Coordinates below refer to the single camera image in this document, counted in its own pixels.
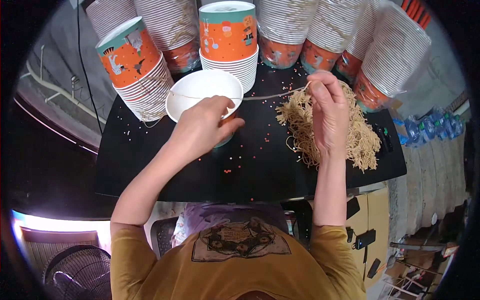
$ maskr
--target teal cup rim band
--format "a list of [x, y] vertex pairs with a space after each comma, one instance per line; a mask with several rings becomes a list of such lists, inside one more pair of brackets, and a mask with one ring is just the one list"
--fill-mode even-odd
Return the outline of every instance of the teal cup rim band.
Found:
[[[129, 33], [133, 32], [137, 29], [138, 29], [139, 32], [141, 32], [146, 28], [142, 17], [135, 17], [135, 18], [139, 18], [137, 22], [133, 23], [129, 27], [122, 30], [121, 32], [119, 32], [119, 34], [112, 37], [110, 40], [103, 41], [103, 39], [102, 39], [98, 42], [98, 44], [95, 48], [96, 48], [97, 52], [100, 54], [100, 57], [105, 56], [103, 51], [105, 51], [108, 48], [113, 47], [114, 49], [118, 49], [121, 46], [125, 45], [125, 43], [127, 42], [125, 40], [125, 36], [127, 36]], [[130, 20], [118, 25], [117, 27], [112, 29], [110, 32], [115, 31], [118, 27], [122, 26], [123, 24], [125, 24], [127, 22], [130, 22], [131, 20], [133, 20], [133, 19], [130, 19]]]
[[255, 7], [245, 11], [235, 12], [199, 12], [200, 22], [204, 22], [204, 19], [208, 19], [209, 24], [222, 24], [223, 21], [230, 23], [243, 23], [243, 19], [246, 16], [255, 17]]

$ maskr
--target orange halloween paper cup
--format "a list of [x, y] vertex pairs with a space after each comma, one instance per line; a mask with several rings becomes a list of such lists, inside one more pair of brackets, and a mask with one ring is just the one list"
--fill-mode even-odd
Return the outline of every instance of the orange halloween paper cup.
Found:
[[142, 17], [117, 26], [100, 40], [96, 49], [113, 85], [118, 88], [141, 79], [160, 59]]
[[276, 69], [286, 69], [293, 66], [299, 58], [303, 43], [287, 45], [260, 36], [259, 45], [260, 57], [264, 64]]
[[200, 64], [198, 41], [196, 39], [181, 47], [165, 50], [163, 55], [172, 74], [188, 72]]
[[336, 61], [336, 69], [340, 74], [352, 82], [360, 71], [362, 60], [343, 51], [342, 55]]
[[357, 75], [357, 82], [353, 87], [357, 100], [362, 104], [362, 108], [366, 111], [378, 111], [382, 105], [388, 101], [388, 96], [380, 92], [365, 76], [360, 69]]
[[236, 61], [257, 51], [255, 5], [223, 1], [199, 9], [200, 51], [214, 61]]
[[316, 70], [331, 71], [340, 55], [341, 53], [330, 52], [306, 39], [300, 54], [300, 61], [305, 71], [312, 74]]

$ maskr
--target water bottle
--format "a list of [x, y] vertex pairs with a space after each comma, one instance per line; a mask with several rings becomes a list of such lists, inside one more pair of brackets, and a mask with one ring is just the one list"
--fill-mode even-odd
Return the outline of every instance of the water bottle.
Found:
[[463, 133], [463, 120], [460, 119], [459, 115], [454, 115], [451, 119], [452, 129], [454, 137], [458, 137]]
[[445, 118], [444, 113], [441, 108], [434, 107], [432, 108], [432, 113], [430, 117], [433, 120], [435, 125], [435, 134], [440, 141], [446, 140], [448, 138], [447, 132], [445, 130]]
[[408, 139], [405, 142], [405, 146], [410, 147], [416, 147], [419, 146], [419, 143], [421, 143], [420, 139], [420, 129], [419, 129], [419, 124], [417, 120], [413, 116], [409, 116], [408, 118], [405, 119], [405, 129], [407, 130], [407, 136]]
[[455, 133], [453, 131], [452, 127], [452, 120], [451, 120], [451, 115], [449, 112], [444, 113], [444, 125], [445, 125], [445, 132], [450, 140], [455, 139]]
[[428, 143], [435, 138], [435, 124], [430, 116], [425, 116], [420, 119], [419, 129], [423, 144]]

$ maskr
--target light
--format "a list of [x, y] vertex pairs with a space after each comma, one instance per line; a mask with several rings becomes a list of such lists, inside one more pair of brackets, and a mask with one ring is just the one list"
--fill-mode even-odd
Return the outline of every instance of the light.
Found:
[[53, 232], [81, 232], [96, 231], [98, 235], [98, 245], [103, 250], [110, 253], [110, 221], [70, 221], [42, 218], [39, 216], [31, 216], [12, 210], [13, 214], [13, 230], [17, 242], [22, 242], [21, 227], [53, 231]]

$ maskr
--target tangled twine pile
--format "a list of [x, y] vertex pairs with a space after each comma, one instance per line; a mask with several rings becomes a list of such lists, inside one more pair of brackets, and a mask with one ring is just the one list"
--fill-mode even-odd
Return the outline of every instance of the tangled twine pile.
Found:
[[[380, 150], [380, 138], [373, 132], [372, 126], [365, 122], [352, 89], [345, 82], [340, 80], [338, 82], [349, 103], [347, 159], [352, 160], [353, 166], [358, 167], [362, 172], [369, 168], [376, 169], [375, 153]], [[292, 135], [285, 142], [292, 151], [302, 152], [302, 158], [298, 161], [303, 160], [308, 167], [316, 166], [318, 169], [322, 158], [314, 142], [310, 98], [304, 90], [294, 92], [288, 102], [275, 108], [280, 113], [276, 119], [281, 125], [289, 123], [288, 128]], [[293, 137], [293, 148], [288, 144], [288, 139], [291, 137]]]

